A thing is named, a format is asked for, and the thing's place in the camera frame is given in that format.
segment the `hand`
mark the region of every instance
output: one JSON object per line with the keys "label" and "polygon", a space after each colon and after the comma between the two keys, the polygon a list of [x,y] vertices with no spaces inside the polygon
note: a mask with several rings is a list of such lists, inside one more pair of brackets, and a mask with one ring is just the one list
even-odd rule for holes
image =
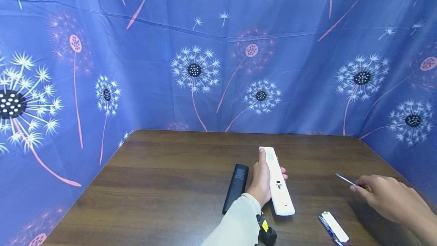
{"label": "hand", "polygon": [[[284,180],[288,179],[285,168],[281,167]],[[253,165],[252,183],[247,193],[258,200],[261,208],[271,199],[270,195],[270,169],[266,161],[266,152],[259,150],[259,161]]]}
{"label": "hand", "polygon": [[370,206],[388,220],[408,225],[415,218],[434,215],[416,190],[394,178],[378,175],[362,176],[357,183],[367,186],[372,192],[359,186],[351,186],[351,190],[358,192]]}

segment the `remote control back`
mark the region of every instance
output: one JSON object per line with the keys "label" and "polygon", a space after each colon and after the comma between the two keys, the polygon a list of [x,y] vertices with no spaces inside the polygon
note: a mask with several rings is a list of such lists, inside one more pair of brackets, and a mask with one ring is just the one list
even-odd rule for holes
{"label": "remote control back", "polygon": [[288,188],[282,176],[278,158],[276,157],[273,147],[261,146],[259,148],[264,148],[266,152],[267,165],[270,169],[270,194],[272,196],[275,213],[279,216],[295,214],[296,211],[294,210],[293,202],[288,193]]}

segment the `blue curtain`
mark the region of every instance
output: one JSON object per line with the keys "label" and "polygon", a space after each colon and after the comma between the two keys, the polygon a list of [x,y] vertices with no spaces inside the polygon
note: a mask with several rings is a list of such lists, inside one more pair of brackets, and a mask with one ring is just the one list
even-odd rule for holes
{"label": "blue curtain", "polygon": [[0,0],[0,245],[137,129],[353,136],[436,202],[436,1]]}

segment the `yellow label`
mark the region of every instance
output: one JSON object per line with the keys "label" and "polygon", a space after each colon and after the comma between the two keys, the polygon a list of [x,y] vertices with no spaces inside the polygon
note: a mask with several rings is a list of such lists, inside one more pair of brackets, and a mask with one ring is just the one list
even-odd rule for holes
{"label": "yellow label", "polygon": [[269,226],[267,225],[267,221],[265,221],[265,220],[263,222],[263,228],[264,228],[265,232],[269,231]]}

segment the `remote control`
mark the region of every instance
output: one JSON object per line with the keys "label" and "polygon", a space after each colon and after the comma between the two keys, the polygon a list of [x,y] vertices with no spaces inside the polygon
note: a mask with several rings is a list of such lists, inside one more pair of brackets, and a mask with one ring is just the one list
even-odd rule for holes
{"label": "remote control", "polygon": [[273,147],[260,146],[266,151],[267,165],[270,169],[270,194],[274,211],[278,216],[290,216],[295,214],[293,203],[291,202],[290,193],[288,193],[282,171],[278,163],[278,158]]}
{"label": "remote control", "polygon": [[228,194],[226,195],[225,204],[223,206],[223,214],[231,207],[234,200],[238,199],[244,193],[245,184],[247,181],[248,167],[237,163],[232,174],[231,183],[229,184]]}

